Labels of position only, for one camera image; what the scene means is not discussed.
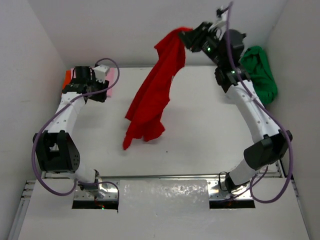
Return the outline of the pink t shirt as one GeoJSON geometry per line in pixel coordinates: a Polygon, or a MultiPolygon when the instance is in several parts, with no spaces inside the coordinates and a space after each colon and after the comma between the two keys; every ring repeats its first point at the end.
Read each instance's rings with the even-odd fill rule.
{"type": "MultiPolygon", "coordinates": [[[[116,69],[115,68],[110,68],[106,77],[105,77],[105,80],[106,81],[109,81],[109,86],[112,85],[115,80],[116,80],[116,69]]],[[[112,92],[113,90],[112,89],[109,89],[107,92],[106,92],[106,96],[107,98],[111,98],[112,97],[112,92]]]]}

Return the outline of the orange t shirt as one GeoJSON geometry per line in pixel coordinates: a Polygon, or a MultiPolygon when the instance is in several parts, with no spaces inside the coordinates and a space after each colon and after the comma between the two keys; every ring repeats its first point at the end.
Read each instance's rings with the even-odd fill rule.
{"type": "Polygon", "coordinates": [[[72,72],[71,72],[71,70],[67,70],[65,72],[65,78],[64,78],[63,85],[62,85],[62,90],[66,87],[66,85],[68,85],[71,82],[71,79],[72,79],[72,72]]]}

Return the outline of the red t shirt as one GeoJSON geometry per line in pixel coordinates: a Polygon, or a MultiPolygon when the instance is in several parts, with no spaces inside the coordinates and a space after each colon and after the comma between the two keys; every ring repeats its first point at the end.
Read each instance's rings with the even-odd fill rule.
{"type": "Polygon", "coordinates": [[[133,139],[145,142],[159,138],[165,131],[163,111],[170,101],[170,88],[175,75],[185,66],[185,45],[179,33],[190,27],[179,27],[168,33],[154,48],[158,61],[137,91],[125,118],[130,121],[122,147],[128,149],[133,139]]]}

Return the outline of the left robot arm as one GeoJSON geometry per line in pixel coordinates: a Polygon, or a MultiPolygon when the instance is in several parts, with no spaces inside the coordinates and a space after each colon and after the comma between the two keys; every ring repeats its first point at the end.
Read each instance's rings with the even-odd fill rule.
{"type": "Polygon", "coordinates": [[[31,165],[38,182],[56,196],[67,196],[51,189],[41,178],[40,172],[65,174],[68,178],[91,185],[97,171],[81,162],[80,153],[72,132],[81,109],[88,100],[105,102],[109,87],[106,65],[76,66],[65,73],[61,100],[55,115],[33,137],[31,165]]]}

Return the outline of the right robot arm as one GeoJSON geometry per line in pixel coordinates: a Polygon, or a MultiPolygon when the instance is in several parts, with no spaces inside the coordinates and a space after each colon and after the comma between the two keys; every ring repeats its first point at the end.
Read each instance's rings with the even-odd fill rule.
{"type": "Polygon", "coordinates": [[[262,168],[280,160],[293,139],[265,111],[255,93],[252,79],[239,63],[244,50],[245,33],[228,29],[222,38],[212,23],[203,22],[191,31],[182,31],[179,38],[191,52],[204,52],[216,64],[215,79],[224,93],[237,106],[245,120],[253,145],[243,151],[243,160],[225,176],[224,186],[231,193],[248,183],[262,168]]]}

